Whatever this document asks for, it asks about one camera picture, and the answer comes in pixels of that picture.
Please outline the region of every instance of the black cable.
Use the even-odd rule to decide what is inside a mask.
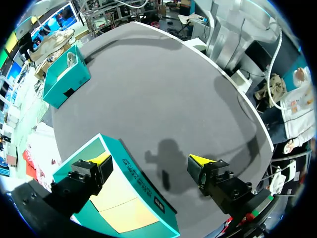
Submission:
[[[207,22],[206,22],[205,27],[204,27],[204,35],[205,35],[205,38],[207,38],[207,35],[206,35],[206,27],[207,27],[207,23],[209,23],[208,18],[207,18]]]
[[[256,74],[250,73],[250,72],[248,72],[247,70],[242,69],[242,68],[240,68],[239,70],[245,71],[245,72],[247,72],[248,74],[251,74],[251,75],[253,75],[253,76],[257,76],[257,77],[263,77],[263,78],[265,78],[265,76],[263,76],[263,75],[256,75]]]

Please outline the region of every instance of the printed label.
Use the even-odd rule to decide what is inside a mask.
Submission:
[[[294,182],[299,180],[299,171],[295,173]]]
[[[165,214],[164,205],[158,200],[157,197],[154,196],[154,203],[155,205]]]

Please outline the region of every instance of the metal frame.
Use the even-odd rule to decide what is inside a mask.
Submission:
[[[101,29],[105,28],[105,27],[108,27],[110,26],[110,20],[107,18],[106,16],[106,13],[112,9],[115,9],[116,8],[116,11],[117,11],[117,14],[118,14],[118,19],[116,19],[114,22],[118,22],[118,21],[121,21],[121,20],[124,20],[124,19],[127,19],[131,16],[134,15],[134,13],[132,12],[130,15],[128,16],[122,16],[122,13],[121,13],[121,9],[120,7],[123,6],[124,4],[122,3],[119,3],[119,2],[115,2],[115,1],[112,1],[112,2],[109,2],[109,3],[106,3],[105,5],[102,5],[104,2],[107,2],[107,0],[98,0],[98,3],[99,3],[99,7],[97,8],[90,8],[87,4],[87,2],[90,1],[90,0],[77,0],[78,4],[80,6],[82,6],[83,4],[86,4],[86,11],[94,11],[92,14],[85,14],[85,18],[86,18],[86,22],[87,22],[87,26],[88,26],[88,29],[89,31],[95,35],[95,31],[100,31]],[[144,3],[144,0],[128,0],[128,1],[125,1],[127,4],[132,4],[132,3],[136,3],[136,2],[140,2],[140,5],[142,5]],[[139,8],[137,9],[138,11],[140,11],[140,13],[148,13],[148,12],[154,12],[157,10],[157,4],[158,4],[158,1],[154,1],[154,7],[153,9],[151,10],[147,10],[145,11],[144,10],[144,7],[142,8]],[[95,21],[96,21],[96,18],[99,18],[100,15],[103,15],[104,16],[104,19],[105,19],[105,25],[103,26],[97,26]]]

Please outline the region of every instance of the clutter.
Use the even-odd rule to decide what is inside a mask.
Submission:
[[[28,54],[35,65],[39,65],[50,54],[61,49],[74,35],[75,30],[56,31],[52,35],[44,36],[42,42],[33,53],[28,49]]]
[[[281,100],[283,95],[287,92],[285,82],[279,75],[273,74],[272,78],[269,81],[270,90],[273,97],[273,100],[277,103]],[[264,84],[263,88],[254,93],[254,96],[257,100],[266,99],[269,100],[269,107],[274,107],[273,102],[269,99],[267,94],[267,83]]]

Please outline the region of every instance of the white container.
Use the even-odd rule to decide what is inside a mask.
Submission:
[[[6,124],[8,125],[8,126],[11,126],[12,128],[16,128],[16,123],[14,123],[14,122],[11,122],[11,121],[7,121],[6,122]]]
[[[7,120],[13,123],[18,123],[19,119],[20,119],[20,110],[16,108],[15,106],[9,107]]]

